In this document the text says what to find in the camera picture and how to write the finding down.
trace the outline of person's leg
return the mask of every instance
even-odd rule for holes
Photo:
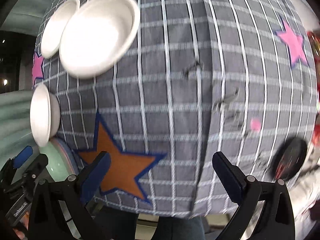
[[[134,240],[137,219],[138,214],[104,206],[94,221],[102,228],[102,231],[111,232],[114,240]]]
[[[160,217],[151,240],[204,240],[200,217],[192,219]]]

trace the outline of star pattern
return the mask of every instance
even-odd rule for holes
[[[32,67],[32,86],[35,85],[36,79],[41,78],[43,79],[43,71],[42,71],[42,62],[44,60],[44,57],[38,56],[38,54],[35,52],[33,56],[33,67]]]
[[[282,18],[281,20],[285,31],[276,31],[276,35],[288,46],[291,68],[295,67],[299,59],[301,63],[308,66],[306,54],[302,49],[303,36],[295,34],[289,24]]]
[[[99,112],[96,115],[93,149],[77,150],[76,153],[90,164],[101,151],[110,154],[111,165],[100,184],[101,195],[122,190],[150,203],[141,188],[139,179],[154,167],[165,154],[124,152],[116,144]]]

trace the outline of plaid fabric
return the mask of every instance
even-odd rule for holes
[[[64,1],[53,0],[44,15],[39,54],[44,27]],[[279,145],[295,135],[310,141],[316,77],[299,16],[290,0],[136,1],[136,39],[106,73],[79,80],[66,73],[58,54],[44,61],[43,82],[61,107],[58,136],[74,149],[92,147],[99,109],[124,150],[168,153],[140,179],[152,205],[121,191],[96,196],[110,207],[178,217],[233,212],[236,205],[213,171],[213,153],[222,151],[245,174],[270,181],[267,169]],[[287,48],[274,35],[280,17],[304,36],[310,67],[291,70]],[[202,68],[190,68],[195,61]],[[236,90],[230,104],[216,107]],[[253,117],[261,120],[260,132],[250,130]]]

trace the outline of bowl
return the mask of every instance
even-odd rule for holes
[[[60,125],[60,107],[57,98],[49,93],[44,84],[39,84],[32,96],[30,126],[38,146],[45,146]]]
[[[45,59],[52,57],[59,50],[63,30],[79,7],[80,0],[67,0],[51,16],[40,45],[41,54]]]
[[[129,49],[139,24],[135,0],[90,0],[63,31],[59,49],[62,66],[73,77],[102,74]]]

